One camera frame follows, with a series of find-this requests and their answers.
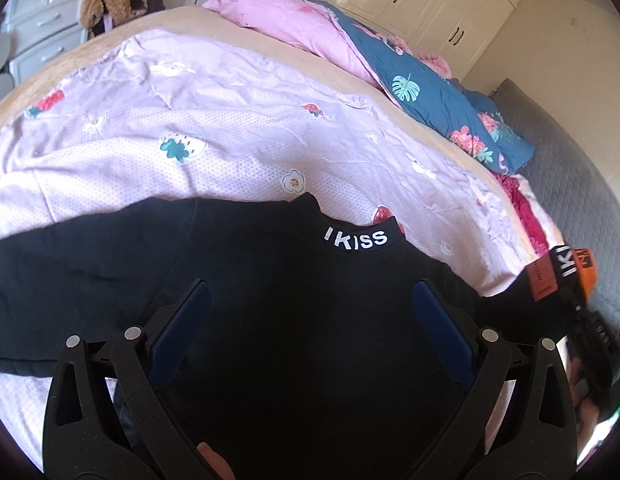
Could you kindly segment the black long-sleeve IKISS top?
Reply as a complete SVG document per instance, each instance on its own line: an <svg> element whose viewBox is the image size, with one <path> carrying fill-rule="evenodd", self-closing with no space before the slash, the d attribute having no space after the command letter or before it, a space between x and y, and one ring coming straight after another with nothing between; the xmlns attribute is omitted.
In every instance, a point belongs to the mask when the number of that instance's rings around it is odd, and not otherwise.
<svg viewBox="0 0 620 480"><path fill-rule="evenodd" d="M563 338L582 292L527 273L483 297L395 219L353 226L316 199L149 198L0 240L0 372L45 376L66 338L106 340L196 280L212 305L162 405L238 478L405 479L462 400L412 309L429 280L509 341Z"/></svg>

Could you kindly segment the red and cream blanket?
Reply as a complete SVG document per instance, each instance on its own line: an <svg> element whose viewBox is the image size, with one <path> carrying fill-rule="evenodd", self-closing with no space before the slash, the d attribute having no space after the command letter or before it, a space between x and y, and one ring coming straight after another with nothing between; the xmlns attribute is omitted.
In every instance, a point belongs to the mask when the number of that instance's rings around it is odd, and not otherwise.
<svg viewBox="0 0 620 480"><path fill-rule="evenodd" d="M564 245L564 236L560 228L541 206L525 177L520 174L514 176L497 174L496 180L510 199L538 257L547 254L555 246Z"/></svg>

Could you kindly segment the grey padded headboard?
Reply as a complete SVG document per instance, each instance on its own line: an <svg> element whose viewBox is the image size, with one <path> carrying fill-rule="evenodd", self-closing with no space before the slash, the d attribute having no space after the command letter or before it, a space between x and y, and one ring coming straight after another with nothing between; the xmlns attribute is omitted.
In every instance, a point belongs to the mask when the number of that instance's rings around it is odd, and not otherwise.
<svg viewBox="0 0 620 480"><path fill-rule="evenodd" d="M589 307L620 330L620 203L572 136L514 81L504 79L491 99L536 148L522 175L541 206L568 245L594 253L598 281Z"/></svg>

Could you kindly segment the pink and blue floral duvet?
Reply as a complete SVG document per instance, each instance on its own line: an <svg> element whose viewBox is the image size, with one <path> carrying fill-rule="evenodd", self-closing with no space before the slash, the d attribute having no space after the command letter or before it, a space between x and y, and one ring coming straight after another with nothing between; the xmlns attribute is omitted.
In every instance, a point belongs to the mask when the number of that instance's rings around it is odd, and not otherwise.
<svg viewBox="0 0 620 480"><path fill-rule="evenodd" d="M384 92L496 174L516 174L534 146L481 110L442 73L441 58L423 62L400 38L383 35L322 0L207 0L203 8L231 23L312 53Z"/></svg>

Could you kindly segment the lilac strawberry print quilt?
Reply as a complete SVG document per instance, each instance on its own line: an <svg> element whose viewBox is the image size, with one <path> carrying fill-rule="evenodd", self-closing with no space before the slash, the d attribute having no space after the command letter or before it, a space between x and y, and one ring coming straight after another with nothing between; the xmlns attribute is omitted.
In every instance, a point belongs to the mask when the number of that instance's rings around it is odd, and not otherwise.
<svg viewBox="0 0 620 480"><path fill-rule="evenodd" d="M0 131L0 240L142 200L291 202L353 226L395 219L480 296L520 261L504 200L374 103L273 58L148 30L65 76ZM45 376L0 372L0 419L43 463Z"/></svg>

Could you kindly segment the beige bed sheet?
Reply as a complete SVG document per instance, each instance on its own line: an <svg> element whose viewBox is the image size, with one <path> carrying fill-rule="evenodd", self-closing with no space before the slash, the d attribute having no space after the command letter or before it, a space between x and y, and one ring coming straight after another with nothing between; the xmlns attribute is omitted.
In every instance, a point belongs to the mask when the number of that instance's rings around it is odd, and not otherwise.
<svg viewBox="0 0 620 480"><path fill-rule="evenodd" d="M435 130L416 122L398 106L395 106L384 92L373 88L363 80L323 58L283 44L278 40L260 34L260 32L240 28L220 15L207 11L200 6L181 6L138 18L114 29L112 32L82 44L45 65L42 70L12 90L0 102L0 130L17 114L23 112L28 105L52 91L65 76L99 60L109 51L116 49L124 40L151 29L162 29L179 35L219 40L230 46L259 53L267 58L274 58L296 70L297 73L304 75L304 78L325 84L341 94L368 99L408 136L412 136L421 144L429 146L440 155L447 157L458 166L474 174L494 194L504 200L503 210L508 216L508 224L513 228L518 247L523 251L518 257L519 260L532 260L536 256L514 206L506 196L504 189L501 188L501 185L486 167L471 159L451 142L444 140Z"/></svg>

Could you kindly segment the white drawer cabinet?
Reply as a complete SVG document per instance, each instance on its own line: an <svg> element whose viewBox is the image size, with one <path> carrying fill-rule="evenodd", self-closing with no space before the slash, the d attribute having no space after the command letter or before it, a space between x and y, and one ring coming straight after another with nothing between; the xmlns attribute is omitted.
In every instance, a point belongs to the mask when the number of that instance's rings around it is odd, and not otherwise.
<svg viewBox="0 0 620 480"><path fill-rule="evenodd" d="M11 37L7 70L14 84L88 40L80 23L83 0L8 0L1 32Z"/></svg>

